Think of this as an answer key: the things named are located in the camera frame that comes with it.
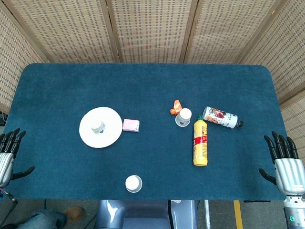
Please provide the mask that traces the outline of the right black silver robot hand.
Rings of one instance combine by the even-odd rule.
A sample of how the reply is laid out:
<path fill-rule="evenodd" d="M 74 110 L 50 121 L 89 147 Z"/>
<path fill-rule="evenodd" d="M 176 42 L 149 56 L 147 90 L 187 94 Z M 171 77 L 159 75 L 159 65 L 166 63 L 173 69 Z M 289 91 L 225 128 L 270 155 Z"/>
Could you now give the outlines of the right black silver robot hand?
<path fill-rule="evenodd" d="M 299 158 L 296 145 L 292 138 L 279 135 L 272 131 L 272 140 L 265 135 L 272 163 L 274 176 L 259 169 L 260 175 L 286 196 L 302 196 L 305 194 L 305 167 Z"/>

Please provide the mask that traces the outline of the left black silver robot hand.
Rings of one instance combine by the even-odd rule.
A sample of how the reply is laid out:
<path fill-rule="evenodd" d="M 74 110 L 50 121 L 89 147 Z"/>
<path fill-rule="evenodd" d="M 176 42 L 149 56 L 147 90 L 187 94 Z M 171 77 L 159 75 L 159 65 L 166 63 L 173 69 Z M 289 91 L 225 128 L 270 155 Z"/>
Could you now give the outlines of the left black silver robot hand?
<path fill-rule="evenodd" d="M 24 172 L 13 173 L 13 166 L 26 131 L 20 133 L 20 128 L 0 135 L 0 188 L 5 188 L 11 181 L 31 174 L 35 166 Z"/>

